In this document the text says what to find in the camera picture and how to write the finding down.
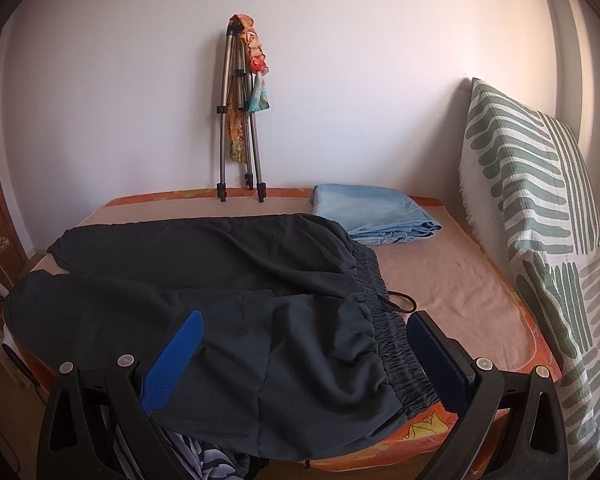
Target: pillow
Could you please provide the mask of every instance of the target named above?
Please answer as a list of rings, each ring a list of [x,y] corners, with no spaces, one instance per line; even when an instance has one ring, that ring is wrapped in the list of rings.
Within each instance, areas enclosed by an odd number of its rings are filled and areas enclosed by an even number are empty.
[[[535,315],[572,478],[600,460],[600,218],[568,126],[474,79],[460,163],[469,222]]]

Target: tripod foot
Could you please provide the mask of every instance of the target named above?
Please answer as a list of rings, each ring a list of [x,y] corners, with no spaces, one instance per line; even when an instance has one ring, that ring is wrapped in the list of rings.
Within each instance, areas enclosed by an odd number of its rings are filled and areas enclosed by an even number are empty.
[[[218,184],[216,189],[218,190],[220,202],[226,202],[226,184]]]
[[[258,188],[258,202],[264,202],[264,199],[267,197],[267,184],[264,182],[259,182],[256,184]]]

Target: black cable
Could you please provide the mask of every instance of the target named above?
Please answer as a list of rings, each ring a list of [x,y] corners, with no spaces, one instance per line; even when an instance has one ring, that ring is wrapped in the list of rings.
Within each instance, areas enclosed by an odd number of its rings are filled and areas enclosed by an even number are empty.
[[[391,310],[393,310],[394,312],[398,312],[400,314],[412,314],[413,312],[415,312],[418,309],[418,305],[416,304],[416,300],[414,300],[408,294],[405,294],[403,292],[395,292],[393,290],[388,290],[387,294],[389,296],[400,296],[401,298],[404,298],[405,300],[409,300],[411,302],[411,304],[413,305],[412,309],[410,309],[410,310],[404,310],[400,306],[396,305],[393,301],[388,300],[387,298],[385,298],[381,294],[378,294],[378,299],[380,301],[382,301],[385,305],[387,305],[388,307],[390,307]]]
[[[9,449],[11,449],[11,452],[13,453],[13,457],[16,459],[16,464],[18,464],[18,468],[16,469],[16,474],[18,474],[20,472],[20,459],[18,458],[18,455],[14,451],[13,447],[11,447],[11,444],[9,444],[9,441],[5,438],[5,436],[2,434],[1,431],[0,431],[0,436],[4,440],[4,443],[9,447]]]

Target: mattress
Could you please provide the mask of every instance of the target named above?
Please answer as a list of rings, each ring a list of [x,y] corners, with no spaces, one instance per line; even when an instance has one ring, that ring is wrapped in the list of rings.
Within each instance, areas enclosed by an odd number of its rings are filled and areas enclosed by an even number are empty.
[[[259,203],[248,190],[228,191],[229,198],[224,203],[215,198],[215,190],[120,198],[94,211],[80,225],[312,210],[307,189],[269,189],[264,203]],[[560,370],[535,320],[480,245],[439,202],[415,200],[443,229],[425,240],[373,247],[387,288],[412,296],[418,308],[426,310],[445,334],[457,339],[472,357],[488,357],[501,370],[528,372],[536,365],[544,365],[557,381]],[[65,272],[50,254],[34,269],[53,274]],[[51,370],[30,354],[26,355],[26,362],[41,385],[49,388]],[[435,451],[457,419],[437,403],[379,444],[345,456],[314,460],[311,465],[343,471],[402,462]],[[489,448],[484,447],[474,468],[486,460]]]

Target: folded towel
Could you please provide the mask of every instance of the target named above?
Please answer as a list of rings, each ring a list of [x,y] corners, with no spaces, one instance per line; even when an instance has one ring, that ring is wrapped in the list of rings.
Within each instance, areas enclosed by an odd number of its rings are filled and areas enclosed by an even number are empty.
[[[314,215],[338,222],[365,245],[410,242],[442,229],[411,198],[386,187],[319,184],[310,201]]]

